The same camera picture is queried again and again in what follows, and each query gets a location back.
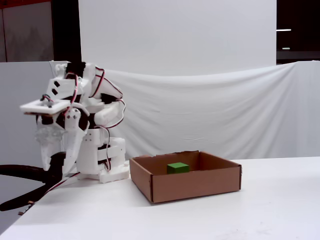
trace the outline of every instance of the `white backdrop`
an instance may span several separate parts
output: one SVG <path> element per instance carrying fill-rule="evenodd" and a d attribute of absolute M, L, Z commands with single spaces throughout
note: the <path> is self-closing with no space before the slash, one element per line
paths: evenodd
<path fill-rule="evenodd" d="M 82 59 L 159 76 L 276 65 L 276 0 L 79 0 Z"/>
<path fill-rule="evenodd" d="M 227 159 L 320 156 L 320 62 L 201 76 L 107 71 L 123 90 L 114 129 L 128 157 L 208 151 Z"/>

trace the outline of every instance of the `cable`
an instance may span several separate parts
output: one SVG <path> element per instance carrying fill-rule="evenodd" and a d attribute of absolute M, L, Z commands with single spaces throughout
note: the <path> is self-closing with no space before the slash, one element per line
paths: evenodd
<path fill-rule="evenodd" d="M 109 132 L 109 129 L 104 127 L 104 126 L 101 126 L 101 125 L 97 125 L 94 128 L 101 128 L 101 129 L 107 131 L 107 133 L 108 133 L 108 143 L 106 144 L 106 162 L 104 163 L 104 166 L 105 166 L 107 171 L 110 171 L 111 170 L 111 162 L 110 162 L 109 157 L 108 157 L 108 147 L 109 147 L 109 143 L 110 143 L 110 132 Z"/>
<path fill-rule="evenodd" d="M 48 94 L 43 94 L 40 100 L 43 101 L 44 99 L 47 99 L 49 102 L 54 102 Z"/>
<path fill-rule="evenodd" d="M 121 94 L 120 98 L 122 98 L 124 94 L 121 92 L 121 90 L 118 89 L 111 81 L 109 81 L 107 78 L 105 78 L 105 74 L 106 74 L 105 70 L 102 69 L 102 68 L 99 68 L 99 67 L 95 67 L 95 69 L 97 69 L 99 71 L 102 71 L 102 75 L 101 76 L 98 75 L 98 74 L 95 75 L 96 77 L 100 78 L 100 81 L 99 81 L 99 84 L 98 84 L 98 86 L 96 87 L 96 89 L 94 91 L 94 94 L 91 96 L 91 98 L 93 98 L 96 95 L 96 93 L 98 92 L 103 80 L 106 80 L 109 84 L 111 84 L 111 86 Z"/>
<path fill-rule="evenodd" d="M 54 185 L 54 186 L 51 187 L 48 191 L 46 191 L 44 195 L 46 195 L 48 192 L 54 190 L 55 188 L 59 187 L 59 186 L 60 186 L 61 184 L 63 184 L 65 181 L 67 181 L 67 180 L 69 180 L 70 178 L 73 178 L 73 177 L 75 177 L 75 176 L 77 176 L 77 175 L 79 175 L 79 174 L 80 174 L 80 172 L 77 172 L 77 173 L 73 174 L 72 176 L 68 177 L 66 180 L 63 180 L 63 181 L 58 182 L 56 185 Z"/>
<path fill-rule="evenodd" d="M 76 74 L 73 73 L 73 72 L 68 72 L 68 73 L 65 75 L 65 78 L 67 78 L 69 74 L 75 75 L 75 78 L 74 78 L 74 92 L 73 92 L 73 97 L 72 97 L 71 102 L 70 102 L 70 106 L 69 106 L 69 107 L 66 109 L 66 111 L 63 113 L 64 116 L 66 115 L 66 113 L 67 113 L 68 110 L 70 109 L 71 105 L 75 102 L 76 97 L 77 97 L 77 93 L 78 93 L 78 75 L 76 75 Z"/>
<path fill-rule="evenodd" d="M 99 90 L 99 88 L 101 86 L 102 81 L 105 79 L 105 70 L 101 69 L 101 68 L 98 68 L 98 67 L 95 67 L 95 69 L 102 71 L 102 76 L 95 75 L 96 77 L 98 77 L 98 76 L 100 77 L 100 81 L 99 81 L 98 86 L 96 87 L 93 95 L 90 98 L 93 98 L 96 95 L 96 93 L 98 92 L 98 90 Z"/>
<path fill-rule="evenodd" d="M 124 120 L 124 118 L 125 118 L 125 110 L 126 110 L 126 103 L 125 103 L 125 101 L 123 101 L 122 99 L 117 99 L 116 101 L 117 101 L 117 102 L 122 102 L 123 105 L 124 105 L 123 110 L 122 110 L 122 118 L 121 118 L 117 123 L 115 123 L 115 124 L 113 124 L 113 125 L 111 125 L 111 126 L 104 126 L 104 128 L 106 128 L 106 129 L 111 129 L 111 128 L 114 128 L 114 127 L 118 126 L 118 125 Z"/>
<path fill-rule="evenodd" d="M 77 74 L 74 74 L 73 72 L 68 72 L 68 73 L 65 75 L 65 78 L 67 78 L 69 74 L 75 76 L 75 79 L 74 79 L 75 88 L 74 88 L 74 93 L 73 93 L 73 97 L 72 97 L 72 100 L 71 100 L 71 104 L 73 104 L 73 103 L 75 102 L 75 100 L 76 100 L 77 93 L 78 93 L 78 75 L 77 75 Z"/>

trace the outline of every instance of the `box flap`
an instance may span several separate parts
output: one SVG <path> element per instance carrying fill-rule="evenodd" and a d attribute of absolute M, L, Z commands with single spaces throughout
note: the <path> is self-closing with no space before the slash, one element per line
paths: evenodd
<path fill-rule="evenodd" d="M 152 174 L 147 169 L 140 166 L 135 159 L 136 158 L 130 159 L 131 179 L 146 198 L 152 202 Z"/>

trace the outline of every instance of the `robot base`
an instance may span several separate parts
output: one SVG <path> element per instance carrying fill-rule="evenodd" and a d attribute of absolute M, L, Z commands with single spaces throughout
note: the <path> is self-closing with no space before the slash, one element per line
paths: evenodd
<path fill-rule="evenodd" d="M 78 179 L 96 179 L 99 180 L 100 183 L 105 184 L 117 180 L 128 179 L 129 176 L 129 163 L 125 163 L 120 166 L 112 167 L 110 171 L 103 169 L 99 172 L 99 174 L 79 174 Z"/>

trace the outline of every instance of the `dark background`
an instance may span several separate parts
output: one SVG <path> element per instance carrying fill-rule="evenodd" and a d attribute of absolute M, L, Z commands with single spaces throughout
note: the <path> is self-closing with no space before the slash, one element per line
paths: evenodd
<path fill-rule="evenodd" d="M 277 63 L 320 60 L 320 1 L 277 0 Z"/>

